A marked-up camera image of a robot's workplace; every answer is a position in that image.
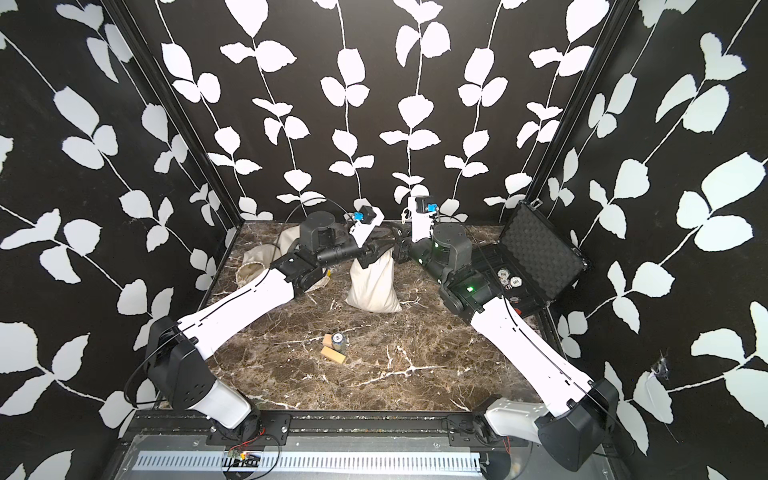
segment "wooden block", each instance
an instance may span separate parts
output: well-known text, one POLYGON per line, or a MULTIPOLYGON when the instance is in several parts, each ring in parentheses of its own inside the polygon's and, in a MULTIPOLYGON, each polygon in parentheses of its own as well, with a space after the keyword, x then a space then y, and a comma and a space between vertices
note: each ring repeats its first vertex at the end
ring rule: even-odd
POLYGON ((334 349, 330 349, 327 346, 324 346, 323 349, 320 350, 320 353, 322 353, 326 358, 333 360, 334 362, 344 363, 344 360, 346 360, 346 355, 338 353, 334 349))

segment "black metal frame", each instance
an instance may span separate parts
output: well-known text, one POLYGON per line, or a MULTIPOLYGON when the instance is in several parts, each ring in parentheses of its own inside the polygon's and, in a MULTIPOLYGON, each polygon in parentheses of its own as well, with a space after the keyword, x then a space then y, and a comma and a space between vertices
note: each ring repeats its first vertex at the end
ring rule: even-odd
POLYGON ((187 114, 181 107, 181 103, 179 103, 160 65, 157 64, 152 55, 149 45, 147 45, 144 36, 139 31, 128 6, 125 5, 123 0, 102 0, 102 4, 107 9, 107 13, 111 16, 118 30, 120 30, 128 47, 134 53, 134 58, 139 68, 168 113, 170 121, 187 143, 190 154, 197 159, 197 164, 203 171, 210 189, 218 195, 227 216, 232 220, 234 226, 242 227, 244 220, 240 217, 240 211, 237 209, 234 199, 225 188, 214 166, 208 161, 208 156, 203 144, 200 142, 200 138, 197 136, 192 123, 190 123, 187 114))
POLYGON ((605 21, 604 27, 594 43, 592 57, 579 77, 571 98, 568 99, 568 103, 565 105, 558 131, 547 145, 547 150, 544 152, 544 156, 541 157, 541 162, 539 162, 531 180, 531 185, 525 194, 525 199, 529 202, 538 198, 544 185, 546 185, 549 174, 552 172, 558 158, 560 158, 563 149, 565 149, 565 141, 571 136, 576 120, 584 110, 595 83, 603 71, 603 67, 607 63, 608 57, 611 55, 636 3, 637 0, 616 0, 608 12, 608 19, 605 21))
MULTIPOLYGON (((445 436, 450 446, 466 447, 473 452, 504 452, 501 439, 483 443, 476 435, 461 431, 472 425, 475 415, 473 412, 261 411, 264 432, 277 438, 281 446, 286 444, 289 436, 445 436), (461 428, 452 428, 451 424, 461 428)), ((118 440, 101 480, 112 480, 116 476, 137 435, 206 436, 208 445, 235 446, 239 443, 223 437, 210 419, 192 410, 138 410, 118 440)), ((528 444, 527 440, 514 438, 509 438, 508 443, 511 447, 528 444)), ((268 445, 274 445, 274 441, 257 439, 249 444, 249 448, 268 445)))

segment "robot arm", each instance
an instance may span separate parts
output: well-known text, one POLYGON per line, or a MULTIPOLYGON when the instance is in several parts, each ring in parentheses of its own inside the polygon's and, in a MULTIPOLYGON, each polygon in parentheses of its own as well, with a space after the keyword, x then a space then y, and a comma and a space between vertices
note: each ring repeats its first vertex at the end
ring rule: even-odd
POLYGON ((323 277, 324 267, 358 258, 365 268, 394 245, 394 257, 422 264, 437 280, 449 310, 490 339, 542 398, 543 404, 493 402, 483 413, 490 436, 541 443, 565 468, 578 470, 613 425, 616 389, 606 380, 593 382, 522 320, 500 285, 473 267, 472 244, 463 227, 443 223, 433 228, 436 204, 431 198, 409 198, 409 206, 412 224, 399 226, 396 240, 367 240, 383 220, 377 208, 357 214, 352 238, 346 239, 336 234, 333 215, 310 214, 293 248, 255 280, 178 323, 165 317, 153 324, 148 377, 175 409, 208 415, 231 438, 253 438, 260 428, 258 410, 218 380, 205 359, 255 319, 308 290, 323 277))
POLYGON ((150 328, 147 377, 175 409, 194 409, 211 417, 227 436, 247 440, 258 432, 259 413, 239 392, 222 383, 205 364, 216 350, 255 319, 307 291, 325 268, 358 258, 363 268, 375 262, 393 240, 370 240, 383 213, 364 207, 350 234, 327 212, 314 212, 300 224, 290 251, 247 285, 214 305, 178 322, 164 317, 150 328))

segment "brown marble surface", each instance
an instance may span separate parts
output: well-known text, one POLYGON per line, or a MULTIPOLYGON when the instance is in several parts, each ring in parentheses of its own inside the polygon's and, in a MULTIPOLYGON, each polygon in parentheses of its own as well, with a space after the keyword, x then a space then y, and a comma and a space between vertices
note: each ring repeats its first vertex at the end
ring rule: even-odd
MULTIPOLYGON (((501 227, 470 227, 483 243, 501 227)), ((278 223, 246 223, 214 285, 210 303, 237 289, 243 253, 272 243, 278 223)), ((472 409, 492 393, 540 402, 520 372, 484 336, 443 305, 437 285, 415 262, 395 265, 399 313, 368 313, 346 304, 352 261, 331 280, 272 310, 208 360, 211 371, 264 409, 472 409), (320 355, 325 333, 349 339, 346 363, 320 355)), ((526 321, 538 329, 534 317, 526 321)))

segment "wall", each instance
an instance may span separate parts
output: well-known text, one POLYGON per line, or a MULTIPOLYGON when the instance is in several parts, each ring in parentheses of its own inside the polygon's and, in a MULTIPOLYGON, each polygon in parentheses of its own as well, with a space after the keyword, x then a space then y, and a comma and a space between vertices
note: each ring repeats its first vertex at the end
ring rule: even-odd
POLYGON ((525 192, 610 8, 125 3, 246 220, 282 220, 319 195, 399 218, 412 191, 436 195, 444 214, 498 222, 525 192))
POLYGON ((638 4, 541 192, 594 262, 558 332, 619 388, 635 478, 762 478, 768 5, 638 4))
POLYGON ((0 31, 0 478, 93 478, 233 222, 101 6, 1 0, 0 31))

